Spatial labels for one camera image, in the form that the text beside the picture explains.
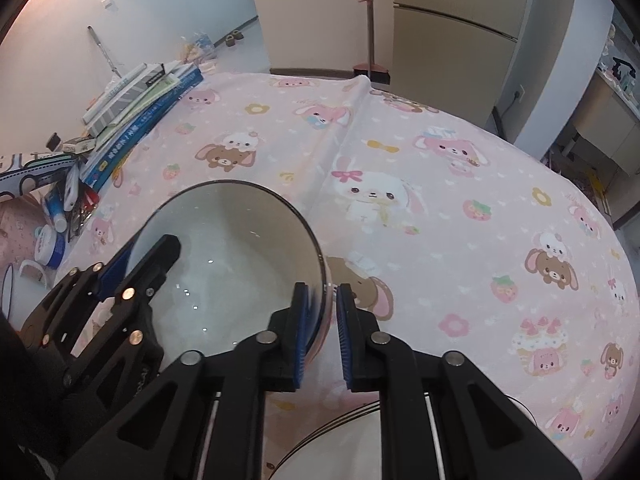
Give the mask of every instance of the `brown bear print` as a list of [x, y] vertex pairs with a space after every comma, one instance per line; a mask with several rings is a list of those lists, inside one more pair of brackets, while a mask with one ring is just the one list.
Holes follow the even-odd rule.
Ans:
[[373, 312], [379, 321], [391, 319], [394, 314], [394, 297], [382, 280], [357, 274], [342, 258], [331, 256], [327, 258], [327, 263], [332, 281], [336, 285], [351, 285], [353, 299], [358, 308]]
[[555, 283], [561, 290], [566, 286], [578, 290], [578, 278], [571, 264], [549, 257], [542, 249], [530, 250], [524, 266], [532, 274], [539, 272], [545, 283]]
[[228, 173], [236, 166], [252, 167], [255, 162], [255, 152], [241, 152], [237, 148], [226, 148], [218, 144], [207, 144], [198, 153], [198, 160], [207, 160], [210, 168], [224, 168]]

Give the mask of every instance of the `plastic bag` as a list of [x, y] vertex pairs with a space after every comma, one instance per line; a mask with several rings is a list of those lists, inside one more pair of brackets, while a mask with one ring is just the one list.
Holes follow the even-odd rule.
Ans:
[[199, 66], [201, 63], [214, 59], [215, 46], [204, 32], [196, 32], [189, 40], [183, 38], [185, 45], [182, 49], [182, 61]]

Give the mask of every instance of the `broom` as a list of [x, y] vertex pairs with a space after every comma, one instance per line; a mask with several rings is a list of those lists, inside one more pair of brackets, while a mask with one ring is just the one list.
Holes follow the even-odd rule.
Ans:
[[358, 0], [367, 3], [367, 31], [369, 33], [369, 62], [360, 63], [353, 67], [353, 76], [366, 75], [373, 83], [388, 85], [391, 82], [389, 70], [376, 65], [376, 45], [374, 35], [373, 0]]

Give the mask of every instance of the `book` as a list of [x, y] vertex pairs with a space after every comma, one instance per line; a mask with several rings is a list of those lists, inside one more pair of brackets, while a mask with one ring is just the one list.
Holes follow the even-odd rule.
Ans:
[[113, 124], [109, 124], [100, 135], [96, 137], [96, 148], [100, 148], [105, 142], [108, 142], [114, 135], [116, 135], [123, 126], [130, 123], [137, 115], [149, 108], [155, 101], [161, 98], [164, 94], [170, 92], [180, 84], [180, 78], [167, 74], [155, 85], [153, 85], [147, 92], [142, 94], [141, 98], [131, 107], [128, 113], [120, 118], [120, 120]]
[[87, 125], [91, 137], [97, 137], [121, 111], [135, 101], [164, 76], [164, 66], [149, 65], [146, 70], [125, 86]]
[[196, 67], [184, 74], [178, 86], [138, 115], [119, 136], [105, 144], [99, 156], [92, 157], [91, 167], [84, 172], [85, 177], [82, 181], [94, 191], [99, 191], [122, 158], [159, 123], [185, 92], [200, 83], [202, 79], [202, 73]]
[[120, 81], [115, 84], [110, 84], [103, 94], [98, 97], [96, 102], [86, 111], [82, 117], [84, 124], [89, 124], [91, 120], [102, 110], [109, 101], [111, 101], [116, 95], [120, 93], [129, 83], [137, 78], [146, 69], [146, 63], [140, 63], [131, 72], [125, 75]]

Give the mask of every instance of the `floor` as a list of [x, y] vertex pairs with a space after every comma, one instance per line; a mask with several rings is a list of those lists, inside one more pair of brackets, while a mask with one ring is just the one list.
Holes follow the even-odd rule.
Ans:
[[220, 45], [216, 49], [217, 72], [269, 73], [271, 63], [262, 37], [262, 27], [257, 20], [242, 30], [244, 39], [234, 46]]

